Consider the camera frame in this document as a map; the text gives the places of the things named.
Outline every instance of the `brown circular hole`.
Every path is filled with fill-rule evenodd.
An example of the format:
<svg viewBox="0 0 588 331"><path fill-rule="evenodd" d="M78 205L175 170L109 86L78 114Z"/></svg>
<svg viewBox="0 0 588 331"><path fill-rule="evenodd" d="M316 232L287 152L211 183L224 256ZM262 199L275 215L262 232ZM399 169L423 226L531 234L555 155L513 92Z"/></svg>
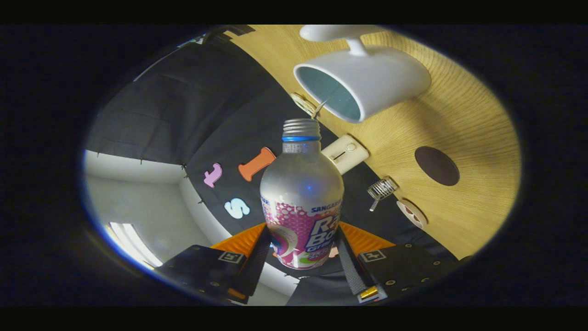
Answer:
<svg viewBox="0 0 588 331"><path fill-rule="evenodd" d="M415 159L425 174L437 183L453 186L459 181L457 166L440 150L421 146L415 150Z"/></svg>

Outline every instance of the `wooden surface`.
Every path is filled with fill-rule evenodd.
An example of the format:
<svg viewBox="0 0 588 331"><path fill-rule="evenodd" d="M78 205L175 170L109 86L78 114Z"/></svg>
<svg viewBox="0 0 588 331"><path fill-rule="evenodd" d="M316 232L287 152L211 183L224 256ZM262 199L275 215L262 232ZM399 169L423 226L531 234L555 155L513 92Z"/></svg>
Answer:
<svg viewBox="0 0 588 331"><path fill-rule="evenodd" d="M346 42L306 41L299 35L302 25L250 26L255 32L227 34L287 93L296 92L317 105L294 78L293 67L348 49ZM380 178L391 176L398 183L396 197L423 211L429 220L425 230L432 237L458 259L475 253L505 221L519 188L519 143L510 118L482 82L442 54L392 31L364 35L362 41L412 55L429 70L431 86L360 124L326 110L317 119L337 136L350 134L369 150L367 165ZM460 173L455 186L441 185L420 169L415 149L424 145L455 162Z"/></svg>

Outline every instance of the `white mug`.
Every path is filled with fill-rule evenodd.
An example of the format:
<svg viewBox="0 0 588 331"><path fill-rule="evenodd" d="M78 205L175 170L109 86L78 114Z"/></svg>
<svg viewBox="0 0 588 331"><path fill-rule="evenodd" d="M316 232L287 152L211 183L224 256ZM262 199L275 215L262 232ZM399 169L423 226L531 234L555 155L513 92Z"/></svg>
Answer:
<svg viewBox="0 0 588 331"><path fill-rule="evenodd" d="M300 35L310 41L345 38L349 50L327 53L294 67L304 90L333 115L361 123L373 114L429 88L428 70L398 49L364 46L363 34L385 31L374 25L305 25Z"/></svg>

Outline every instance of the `letter cutout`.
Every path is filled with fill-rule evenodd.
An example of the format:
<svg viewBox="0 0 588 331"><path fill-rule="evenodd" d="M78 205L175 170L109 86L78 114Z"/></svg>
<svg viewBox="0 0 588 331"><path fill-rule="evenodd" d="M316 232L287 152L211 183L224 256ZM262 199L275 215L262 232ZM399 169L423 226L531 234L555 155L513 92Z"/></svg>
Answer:
<svg viewBox="0 0 588 331"><path fill-rule="evenodd" d="M222 168L220 164L215 163L212 167L214 168L212 173L209 174L208 171L204 172L204 184L210 187L214 187L215 182L222 176Z"/></svg>
<svg viewBox="0 0 588 331"><path fill-rule="evenodd" d="M236 219L241 219L244 214L249 215L249 212L251 211L251 209L247 207L247 204L245 204L245 202L239 198L234 198L231 201L227 201L225 203L225 209L232 217Z"/></svg>
<svg viewBox="0 0 588 331"><path fill-rule="evenodd" d="M275 159L276 156L273 155L272 151L267 147L263 147L261 152L253 160L246 164L240 164L237 168L246 181L251 181L254 174L267 167Z"/></svg>

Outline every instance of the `aluminum bottle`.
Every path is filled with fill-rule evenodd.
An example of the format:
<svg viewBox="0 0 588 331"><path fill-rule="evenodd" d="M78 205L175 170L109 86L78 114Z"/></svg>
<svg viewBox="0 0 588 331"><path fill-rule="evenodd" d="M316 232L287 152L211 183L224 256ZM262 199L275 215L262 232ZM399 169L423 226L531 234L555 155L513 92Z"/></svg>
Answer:
<svg viewBox="0 0 588 331"><path fill-rule="evenodd" d="M282 141L282 154L261 180L263 213L279 261L297 270L316 268L329 258L333 245L343 179L320 152L318 121L285 121Z"/></svg>

